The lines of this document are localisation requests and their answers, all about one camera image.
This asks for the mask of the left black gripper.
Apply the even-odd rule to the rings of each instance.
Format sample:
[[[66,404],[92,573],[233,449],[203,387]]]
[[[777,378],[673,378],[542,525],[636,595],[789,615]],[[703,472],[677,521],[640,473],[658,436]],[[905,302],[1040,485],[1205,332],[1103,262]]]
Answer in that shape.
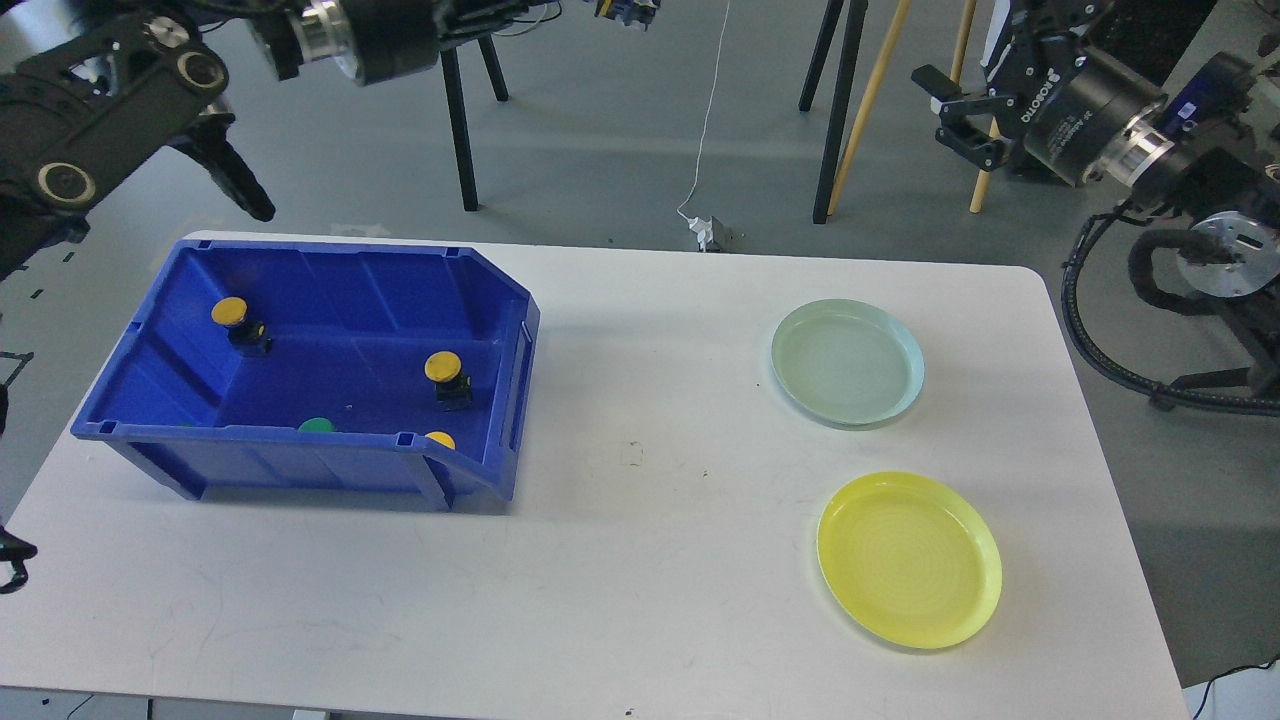
[[[493,35],[545,1],[339,1],[335,63],[358,86],[434,67],[442,53]]]

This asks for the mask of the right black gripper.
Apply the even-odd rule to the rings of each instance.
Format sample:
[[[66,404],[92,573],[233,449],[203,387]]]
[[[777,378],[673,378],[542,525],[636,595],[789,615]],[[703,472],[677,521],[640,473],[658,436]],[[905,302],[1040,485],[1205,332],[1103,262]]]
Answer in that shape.
[[[1162,88],[1107,53],[1046,45],[1082,37],[1110,1],[996,1],[986,38],[988,88],[966,94],[933,65],[911,82],[937,101],[936,140],[982,170],[1083,184],[1105,150],[1169,100]]]

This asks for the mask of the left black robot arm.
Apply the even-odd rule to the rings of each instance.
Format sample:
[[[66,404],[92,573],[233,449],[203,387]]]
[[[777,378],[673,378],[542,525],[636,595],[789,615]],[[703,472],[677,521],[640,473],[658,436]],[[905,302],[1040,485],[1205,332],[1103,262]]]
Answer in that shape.
[[[3,274],[77,243],[87,217],[150,158],[175,149],[241,210],[275,215],[227,133],[224,60],[205,26],[244,20],[279,79],[334,59],[357,85],[488,44],[530,1],[81,1],[76,35],[3,76]]]

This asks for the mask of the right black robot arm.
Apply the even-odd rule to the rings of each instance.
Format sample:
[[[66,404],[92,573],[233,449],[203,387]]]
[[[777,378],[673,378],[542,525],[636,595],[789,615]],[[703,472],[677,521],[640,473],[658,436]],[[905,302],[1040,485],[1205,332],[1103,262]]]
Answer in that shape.
[[[1010,1],[968,92],[932,65],[911,81],[933,100],[934,136],[982,170],[1012,155],[1065,183],[1112,177],[1128,196],[1089,217],[1062,266],[1061,313],[1083,359],[1162,410],[1277,415],[1277,161],[1242,117],[1276,61],[1212,56],[1175,96],[1108,51],[1111,1]],[[1147,305],[1221,320],[1251,364],[1161,382],[1111,359],[1082,319],[1085,260],[1117,223],[1139,236],[1126,274]]]

